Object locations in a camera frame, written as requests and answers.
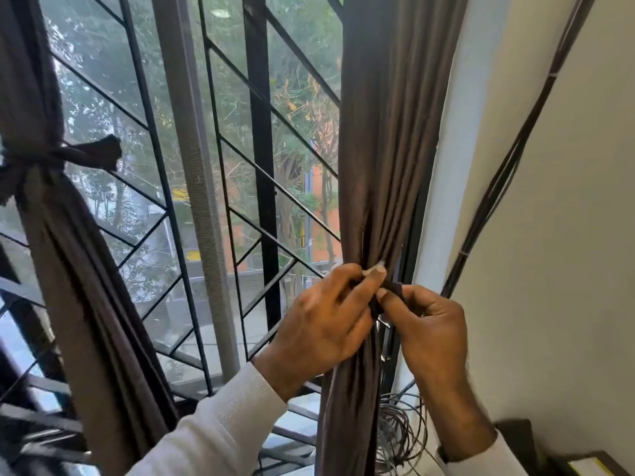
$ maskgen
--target curtain fold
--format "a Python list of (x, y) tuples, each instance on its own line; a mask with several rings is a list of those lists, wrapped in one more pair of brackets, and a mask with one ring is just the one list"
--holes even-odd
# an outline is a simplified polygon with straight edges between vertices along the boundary
[[(467, 0), (345, 0), (339, 203), (345, 262), (401, 253), (426, 160), (436, 150)], [(380, 341), (324, 376), (316, 474), (372, 475)]]
[(119, 140), (62, 146), (62, 103), (38, 0), (0, 0), (0, 203), (15, 196), (77, 414), (104, 475), (177, 422), (152, 343), (65, 162), (116, 170)]

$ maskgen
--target finger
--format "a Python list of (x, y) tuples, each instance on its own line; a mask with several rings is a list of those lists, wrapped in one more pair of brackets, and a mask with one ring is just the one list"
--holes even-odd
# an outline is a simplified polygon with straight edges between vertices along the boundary
[(361, 278), (362, 270), (359, 264), (340, 265), (322, 279), (322, 293), (326, 297), (337, 298), (344, 289), (350, 287), (351, 280)]
[(439, 302), (444, 299), (444, 297), (441, 297), (436, 292), (431, 291), (424, 286), (402, 286), (401, 290), (403, 291), (404, 299), (406, 299), (410, 303), (414, 302), (424, 309), (431, 306), (435, 302)]
[(338, 317), (344, 324), (349, 328), (353, 327), (385, 278), (386, 268), (383, 265), (375, 266), (375, 269), (353, 288), (338, 311)]
[(368, 336), (368, 333), (373, 328), (373, 324), (374, 321), (373, 317), (370, 315), (370, 309), (369, 307), (366, 307), (366, 309), (362, 312), (361, 317), (357, 319), (344, 340), (345, 359), (348, 359), (357, 352), (357, 349), (360, 348), (361, 343), (364, 339), (366, 339), (366, 336)]
[(391, 322), (401, 335), (408, 334), (408, 325), (417, 319), (404, 302), (391, 291), (384, 288), (377, 290), (377, 300), (382, 305)]

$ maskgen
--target white wall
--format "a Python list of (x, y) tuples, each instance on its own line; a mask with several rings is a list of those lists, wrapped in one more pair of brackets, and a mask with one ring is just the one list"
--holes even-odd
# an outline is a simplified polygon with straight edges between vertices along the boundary
[[(454, 246), (542, 86), (573, 0), (513, 0)], [(597, 0), (455, 299), (493, 418), (635, 472), (635, 0)]]

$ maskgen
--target gray pole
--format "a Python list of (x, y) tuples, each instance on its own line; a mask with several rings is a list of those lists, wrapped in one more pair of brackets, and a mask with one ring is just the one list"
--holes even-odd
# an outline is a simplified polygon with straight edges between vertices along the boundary
[(225, 382), (240, 369), (187, 0), (152, 0)]

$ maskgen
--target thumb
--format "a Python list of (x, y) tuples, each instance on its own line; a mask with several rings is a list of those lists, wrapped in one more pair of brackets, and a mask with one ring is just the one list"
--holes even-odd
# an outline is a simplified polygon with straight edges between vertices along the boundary
[(382, 305), (386, 314), (388, 314), (400, 332), (400, 336), (403, 338), (403, 336), (409, 333), (407, 330), (408, 325), (416, 320), (417, 316), (410, 312), (408, 306), (391, 291), (387, 291), (385, 288), (379, 288), (377, 289), (376, 295), (379, 304)]

